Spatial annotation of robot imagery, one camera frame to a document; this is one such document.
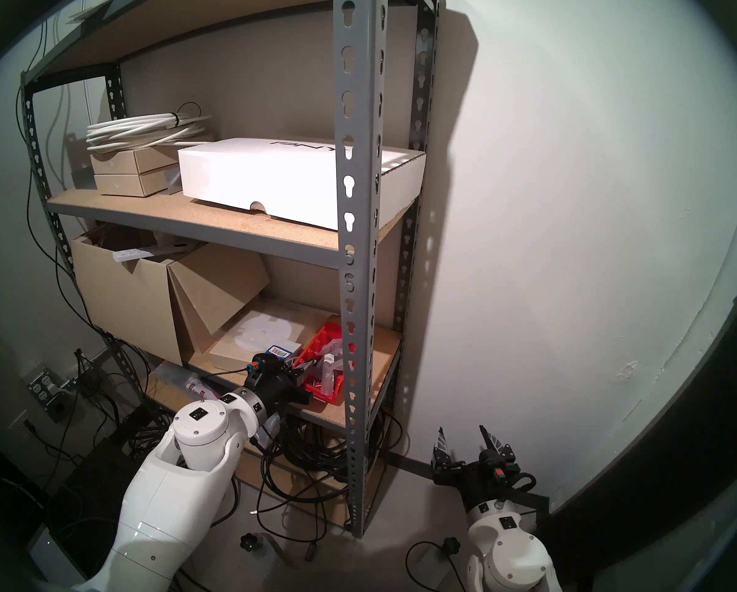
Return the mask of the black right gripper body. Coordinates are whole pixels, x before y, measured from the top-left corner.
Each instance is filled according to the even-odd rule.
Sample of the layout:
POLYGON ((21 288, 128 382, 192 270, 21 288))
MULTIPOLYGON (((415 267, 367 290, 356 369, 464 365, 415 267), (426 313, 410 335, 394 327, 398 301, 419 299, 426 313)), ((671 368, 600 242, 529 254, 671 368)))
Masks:
POLYGON ((469 513, 480 504, 508 500, 535 487, 535 476, 517 465, 503 468, 485 462, 437 462, 436 484, 459 492, 463 510, 469 513))

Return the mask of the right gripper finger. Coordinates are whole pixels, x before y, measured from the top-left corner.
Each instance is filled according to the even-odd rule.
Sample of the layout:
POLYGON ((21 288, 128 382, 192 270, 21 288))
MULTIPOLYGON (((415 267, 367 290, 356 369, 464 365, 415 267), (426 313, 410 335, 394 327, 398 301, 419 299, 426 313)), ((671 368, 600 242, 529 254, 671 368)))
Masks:
POLYGON ((480 425, 480 432, 485 444, 480 452, 480 471, 489 474, 517 474, 518 464, 510 445, 502 444, 483 425, 480 425))
POLYGON ((451 457, 443 427, 439 427, 432 450, 432 479, 455 479, 463 468, 464 461, 455 461, 451 457))

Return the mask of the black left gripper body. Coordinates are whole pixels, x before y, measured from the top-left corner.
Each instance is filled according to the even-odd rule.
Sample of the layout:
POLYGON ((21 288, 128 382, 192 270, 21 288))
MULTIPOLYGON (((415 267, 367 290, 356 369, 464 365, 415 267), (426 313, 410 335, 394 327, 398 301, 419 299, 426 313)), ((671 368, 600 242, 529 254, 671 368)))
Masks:
POLYGON ((291 385, 303 387, 310 376, 291 376, 292 365, 292 361, 274 354, 256 354, 246 366, 245 388, 258 397, 266 412, 283 411, 288 406, 286 388, 291 385))

